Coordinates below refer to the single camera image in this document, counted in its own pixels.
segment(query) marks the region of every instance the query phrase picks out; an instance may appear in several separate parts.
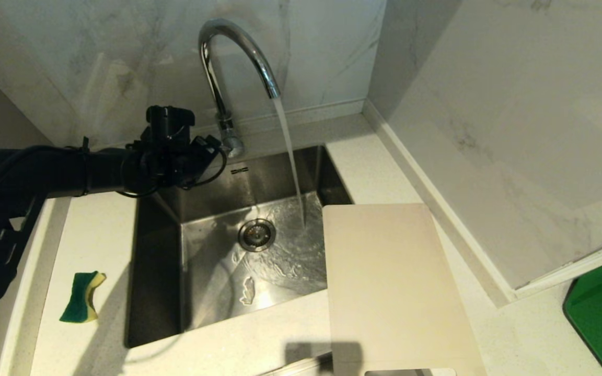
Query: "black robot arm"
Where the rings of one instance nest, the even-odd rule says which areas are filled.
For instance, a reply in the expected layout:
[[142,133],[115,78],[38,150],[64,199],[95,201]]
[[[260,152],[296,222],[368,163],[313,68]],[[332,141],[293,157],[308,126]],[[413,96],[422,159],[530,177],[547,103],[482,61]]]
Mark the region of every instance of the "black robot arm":
[[[144,197],[159,188],[189,190],[211,162],[226,154],[212,137],[190,138],[194,114],[174,107],[150,107],[141,139],[125,148],[90,152],[85,138],[79,148],[38,146],[0,150],[0,298],[17,274],[27,240],[47,198],[118,191]],[[21,218],[14,228],[10,220]]]

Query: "stainless steel sink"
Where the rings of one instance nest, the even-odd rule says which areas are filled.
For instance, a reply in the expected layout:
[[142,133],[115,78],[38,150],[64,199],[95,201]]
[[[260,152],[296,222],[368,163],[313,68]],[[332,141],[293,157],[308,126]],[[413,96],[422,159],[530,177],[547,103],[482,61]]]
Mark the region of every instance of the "stainless steel sink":
[[305,221],[286,153],[138,201],[128,347],[327,288],[322,206],[351,199],[324,147],[294,157]]

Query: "sink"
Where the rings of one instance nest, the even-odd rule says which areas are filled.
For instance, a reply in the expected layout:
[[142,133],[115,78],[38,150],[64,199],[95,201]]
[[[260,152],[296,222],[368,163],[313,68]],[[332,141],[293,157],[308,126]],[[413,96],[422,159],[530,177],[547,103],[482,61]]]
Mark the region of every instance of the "sink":
[[138,200],[128,347],[327,288],[322,206],[352,201],[323,146],[294,157],[303,220],[287,153]]

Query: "sink drain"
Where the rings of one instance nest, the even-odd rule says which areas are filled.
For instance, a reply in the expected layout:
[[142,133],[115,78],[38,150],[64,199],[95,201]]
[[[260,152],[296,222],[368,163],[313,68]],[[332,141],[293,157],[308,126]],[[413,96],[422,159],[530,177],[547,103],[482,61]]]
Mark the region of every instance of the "sink drain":
[[246,251],[261,252],[275,240],[275,227],[266,219],[253,219],[241,226],[238,242]]

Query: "marble backsplash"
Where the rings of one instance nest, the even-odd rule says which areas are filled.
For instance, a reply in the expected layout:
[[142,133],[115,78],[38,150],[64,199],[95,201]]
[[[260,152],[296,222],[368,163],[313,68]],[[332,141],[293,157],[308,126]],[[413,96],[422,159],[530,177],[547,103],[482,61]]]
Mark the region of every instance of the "marble backsplash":
[[368,99],[513,287],[602,246],[602,2],[389,0]]
[[[0,88],[57,145],[137,138],[148,105],[214,123],[196,39],[211,17],[260,45],[287,110],[360,100],[368,91],[384,0],[0,0]],[[231,41],[214,40],[236,121],[274,109]]]

